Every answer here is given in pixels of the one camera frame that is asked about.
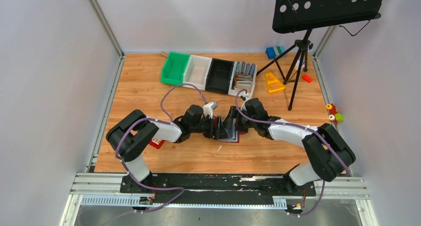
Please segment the red leather card holder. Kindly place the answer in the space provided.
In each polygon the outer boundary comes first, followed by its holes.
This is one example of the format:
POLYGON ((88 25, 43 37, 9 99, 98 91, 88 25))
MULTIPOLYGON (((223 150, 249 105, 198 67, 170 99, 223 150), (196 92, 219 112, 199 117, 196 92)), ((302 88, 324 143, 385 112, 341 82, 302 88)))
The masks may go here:
POLYGON ((234 131, 234 138, 233 139, 226 139, 226 140, 219 140, 221 142, 225 143, 238 143, 240 140, 240 135, 245 133, 239 133, 236 130, 234 131))

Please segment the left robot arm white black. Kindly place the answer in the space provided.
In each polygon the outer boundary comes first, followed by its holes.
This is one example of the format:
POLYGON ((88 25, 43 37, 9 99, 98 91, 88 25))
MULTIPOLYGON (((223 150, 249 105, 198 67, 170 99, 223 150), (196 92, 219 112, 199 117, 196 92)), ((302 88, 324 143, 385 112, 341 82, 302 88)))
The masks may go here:
POLYGON ((173 122, 150 118, 136 109, 109 130, 106 141, 134 177, 134 188, 145 193, 152 187, 150 170, 142 152, 153 140, 181 143, 192 133, 197 133, 208 139, 238 142, 239 134, 235 130, 233 114, 230 113, 222 120, 220 116, 213 115, 216 106, 215 102, 204 107, 191 105, 184 115, 175 118, 173 122))

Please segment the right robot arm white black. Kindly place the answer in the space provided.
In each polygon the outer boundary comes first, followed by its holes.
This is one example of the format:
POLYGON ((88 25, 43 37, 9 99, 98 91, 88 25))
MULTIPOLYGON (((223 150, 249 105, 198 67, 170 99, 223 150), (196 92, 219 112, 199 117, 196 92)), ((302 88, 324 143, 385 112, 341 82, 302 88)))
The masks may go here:
POLYGON ((286 173, 283 187, 288 194, 296 195, 311 181, 331 182, 342 172, 350 174, 349 167, 356 161, 356 156, 333 125, 304 126, 270 116, 258 98, 247 99, 243 107, 236 102, 234 107, 238 131, 245 133, 252 128, 263 138, 305 149, 308 162, 286 173))

